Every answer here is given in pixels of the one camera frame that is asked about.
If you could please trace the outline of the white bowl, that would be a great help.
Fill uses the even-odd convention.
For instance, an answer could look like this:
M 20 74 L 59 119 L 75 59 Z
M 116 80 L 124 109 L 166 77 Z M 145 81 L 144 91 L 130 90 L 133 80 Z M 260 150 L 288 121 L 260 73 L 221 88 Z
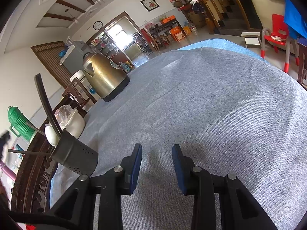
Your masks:
M 71 117 L 71 119 L 69 120 L 68 124 L 64 129 L 68 131 L 72 136 L 78 139 L 81 133 L 83 132 L 84 128 L 85 128 L 84 118 L 79 114 L 77 110 L 74 113 L 74 115 Z

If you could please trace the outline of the white step stool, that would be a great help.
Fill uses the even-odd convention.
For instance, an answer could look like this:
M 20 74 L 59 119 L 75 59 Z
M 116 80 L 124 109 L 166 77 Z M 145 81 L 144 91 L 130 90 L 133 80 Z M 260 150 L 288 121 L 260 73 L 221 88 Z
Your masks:
M 260 32 L 243 32 L 241 33 L 241 37 L 245 40 L 245 46 L 260 48 L 261 47 L 261 33 Z

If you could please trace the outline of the grey refrigerator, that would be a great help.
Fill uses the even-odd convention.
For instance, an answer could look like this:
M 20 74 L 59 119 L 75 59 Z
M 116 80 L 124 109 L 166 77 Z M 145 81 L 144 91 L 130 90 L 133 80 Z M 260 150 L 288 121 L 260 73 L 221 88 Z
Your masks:
M 84 41 L 74 41 L 61 58 L 60 65 L 74 74 L 82 69 L 84 55 L 91 52 L 91 48 Z

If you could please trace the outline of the steel electric kettle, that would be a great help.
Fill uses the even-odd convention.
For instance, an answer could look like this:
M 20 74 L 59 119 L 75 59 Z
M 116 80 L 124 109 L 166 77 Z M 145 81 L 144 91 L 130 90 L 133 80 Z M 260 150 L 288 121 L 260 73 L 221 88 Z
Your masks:
M 87 52 L 83 56 L 82 71 L 105 102 L 113 100 L 130 82 L 127 74 L 101 53 Z

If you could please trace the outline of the clear plastic bag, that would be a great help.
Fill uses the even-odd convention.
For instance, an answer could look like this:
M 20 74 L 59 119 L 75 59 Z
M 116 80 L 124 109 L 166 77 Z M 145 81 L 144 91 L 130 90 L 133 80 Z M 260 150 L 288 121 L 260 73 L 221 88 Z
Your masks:
M 62 130 L 66 127 L 76 111 L 77 109 L 72 108 L 71 105 L 63 105 L 55 111 L 55 118 Z

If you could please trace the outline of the grey tablecloth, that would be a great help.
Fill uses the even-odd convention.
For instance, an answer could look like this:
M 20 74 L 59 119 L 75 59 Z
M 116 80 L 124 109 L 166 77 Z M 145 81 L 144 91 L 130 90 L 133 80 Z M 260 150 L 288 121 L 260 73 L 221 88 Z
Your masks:
M 178 187 L 174 144 L 212 174 L 236 174 L 278 229 L 306 213 L 306 90 L 263 60 L 215 48 L 163 53 L 85 122 L 95 176 L 143 147 L 136 190 L 122 197 L 124 229 L 190 229 L 193 198 Z

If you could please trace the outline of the dark wooden bench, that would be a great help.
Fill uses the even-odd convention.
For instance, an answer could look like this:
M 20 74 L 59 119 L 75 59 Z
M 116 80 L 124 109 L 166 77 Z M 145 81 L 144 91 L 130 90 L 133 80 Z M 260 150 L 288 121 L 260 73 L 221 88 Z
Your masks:
M 53 109 L 55 112 L 62 105 L 77 108 L 84 118 L 87 114 L 77 102 L 65 96 Z M 28 151 L 51 152 L 52 146 L 45 136 L 37 133 L 29 144 Z M 25 154 L 18 170 L 12 189 L 11 211 L 23 213 L 43 213 L 50 209 L 51 180 L 58 163 L 47 156 Z

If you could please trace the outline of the green thermos jug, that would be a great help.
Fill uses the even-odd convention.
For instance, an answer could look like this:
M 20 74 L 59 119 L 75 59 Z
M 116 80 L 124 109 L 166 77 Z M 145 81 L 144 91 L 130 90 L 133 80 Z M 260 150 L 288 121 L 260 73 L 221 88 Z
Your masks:
M 28 124 L 31 122 L 16 106 L 9 106 L 7 109 L 10 131 L 17 137 L 23 137 L 26 142 L 31 142 L 35 136 L 35 130 Z

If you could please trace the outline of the framed wall picture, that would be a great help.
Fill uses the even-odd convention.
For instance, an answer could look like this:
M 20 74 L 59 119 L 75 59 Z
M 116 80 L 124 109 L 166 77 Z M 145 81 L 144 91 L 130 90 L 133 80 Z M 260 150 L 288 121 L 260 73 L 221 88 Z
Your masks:
M 159 7 L 158 3 L 155 0 L 142 0 L 141 3 L 148 12 Z

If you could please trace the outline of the grey metal utensil holder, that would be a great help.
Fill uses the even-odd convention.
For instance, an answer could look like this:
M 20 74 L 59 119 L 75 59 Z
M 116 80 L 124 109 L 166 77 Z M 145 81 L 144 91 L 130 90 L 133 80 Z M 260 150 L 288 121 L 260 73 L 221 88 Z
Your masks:
M 63 130 L 50 157 L 79 175 L 91 176 L 98 164 L 98 153 L 66 130 Z

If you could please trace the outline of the red plastic chair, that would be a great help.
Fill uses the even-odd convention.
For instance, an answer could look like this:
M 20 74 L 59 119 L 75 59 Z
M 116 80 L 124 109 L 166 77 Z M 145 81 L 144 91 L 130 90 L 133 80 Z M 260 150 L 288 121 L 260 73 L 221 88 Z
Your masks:
M 265 43 L 266 41 L 273 44 L 274 50 L 278 53 L 278 45 L 286 48 L 286 57 L 284 63 L 284 72 L 289 71 L 290 60 L 290 45 L 292 45 L 295 53 L 296 65 L 299 65 L 299 49 L 295 40 L 290 37 L 288 25 L 284 23 L 284 16 L 278 14 L 272 14 L 272 30 L 269 28 L 263 28 L 261 32 L 261 57 L 265 58 Z

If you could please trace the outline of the white plastic spoon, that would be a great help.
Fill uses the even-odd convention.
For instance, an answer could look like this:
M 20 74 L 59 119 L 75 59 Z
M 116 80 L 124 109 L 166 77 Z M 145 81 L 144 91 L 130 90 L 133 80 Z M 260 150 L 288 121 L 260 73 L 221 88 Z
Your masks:
M 44 131 L 45 131 L 46 139 L 48 140 L 50 145 L 53 147 L 57 146 L 60 138 L 55 133 L 55 130 L 53 129 L 53 127 L 50 125 L 46 125 Z

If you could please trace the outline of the round wall clock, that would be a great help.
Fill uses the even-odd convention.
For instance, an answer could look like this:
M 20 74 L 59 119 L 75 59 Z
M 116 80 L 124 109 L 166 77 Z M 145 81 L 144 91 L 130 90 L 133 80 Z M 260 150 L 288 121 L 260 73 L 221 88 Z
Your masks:
M 103 23 L 101 21 L 96 21 L 94 24 L 93 24 L 93 29 L 96 30 L 96 31 L 99 31 L 101 30 L 103 27 Z

